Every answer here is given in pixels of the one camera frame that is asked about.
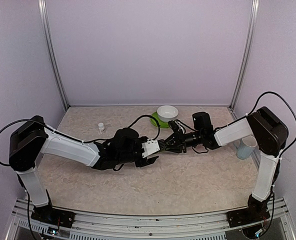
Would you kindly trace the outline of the small white pill bottle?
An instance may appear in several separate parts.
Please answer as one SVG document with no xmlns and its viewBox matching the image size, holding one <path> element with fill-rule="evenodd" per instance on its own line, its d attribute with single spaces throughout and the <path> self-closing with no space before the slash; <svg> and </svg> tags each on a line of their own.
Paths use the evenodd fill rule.
<svg viewBox="0 0 296 240">
<path fill-rule="evenodd" d="M 105 125 L 103 122 L 98 123 L 98 131 L 102 134 L 105 131 Z"/>
</svg>

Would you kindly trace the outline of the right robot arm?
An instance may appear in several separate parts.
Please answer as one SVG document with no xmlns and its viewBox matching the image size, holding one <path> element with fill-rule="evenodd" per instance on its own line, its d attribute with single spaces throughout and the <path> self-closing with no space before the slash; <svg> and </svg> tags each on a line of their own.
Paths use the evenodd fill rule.
<svg viewBox="0 0 296 240">
<path fill-rule="evenodd" d="M 254 149 L 259 149 L 261 160 L 255 187 L 243 212 L 248 222 L 256 221 L 266 211 L 271 197 L 279 160 L 289 136 L 288 128 L 266 106 L 220 129 L 214 129 L 206 112 L 194 113 L 192 119 L 193 131 L 190 133 L 183 133 L 174 121 L 168 123 L 173 134 L 165 140 L 165 151 L 186 153 L 187 148 L 198 145 L 215 150 L 239 142 L 236 146 L 237 157 L 246 159 Z"/>
</svg>

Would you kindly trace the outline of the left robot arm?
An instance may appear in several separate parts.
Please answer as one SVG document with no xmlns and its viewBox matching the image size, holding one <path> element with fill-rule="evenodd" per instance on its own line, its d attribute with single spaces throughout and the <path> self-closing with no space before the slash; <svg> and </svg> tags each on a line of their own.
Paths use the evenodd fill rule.
<svg viewBox="0 0 296 240">
<path fill-rule="evenodd" d="M 49 223 L 58 218 L 58 211 L 40 180 L 36 160 L 42 155 L 59 156 L 92 169 L 117 172 L 126 163 L 134 163 L 137 168 L 151 165 L 157 159 L 153 155 L 165 148 L 162 141 L 139 136 L 130 127 L 117 130 L 112 138 L 100 143 L 65 135 L 46 125 L 39 115 L 23 123 L 10 136 L 9 165 L 29 194 L 35 213 Z"/>
</svg>

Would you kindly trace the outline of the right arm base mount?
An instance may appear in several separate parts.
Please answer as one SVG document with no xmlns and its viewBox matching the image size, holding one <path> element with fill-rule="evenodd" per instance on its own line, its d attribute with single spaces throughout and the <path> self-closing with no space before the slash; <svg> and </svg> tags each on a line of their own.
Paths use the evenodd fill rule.
<svg viewBox="0 0 296 240">
<path fill-rule="evenodd" d="M 268 201 L 268 198 L 264 201 L 259 201 L 250 195 L 246 208 L 231 210 L 226 213 L 229 227 L 234 228 L 269 219 Z"/>
</svg>

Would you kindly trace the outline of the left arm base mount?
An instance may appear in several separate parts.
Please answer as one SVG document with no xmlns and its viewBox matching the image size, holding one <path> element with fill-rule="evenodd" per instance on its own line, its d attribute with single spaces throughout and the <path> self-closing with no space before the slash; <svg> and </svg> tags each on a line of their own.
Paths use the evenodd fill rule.
<svg viewBox="0 0 296 240">
<path fill-rule="evenodd" d="M 68 210 L 54 208 L 50 199 L 50 195 L 46 190 L 48 204 L 41 207 L 33 207 L 31 218 L 42 223 L 56 225 L 59 227 L 72 228 L 75 213 Z"/>
</svg>

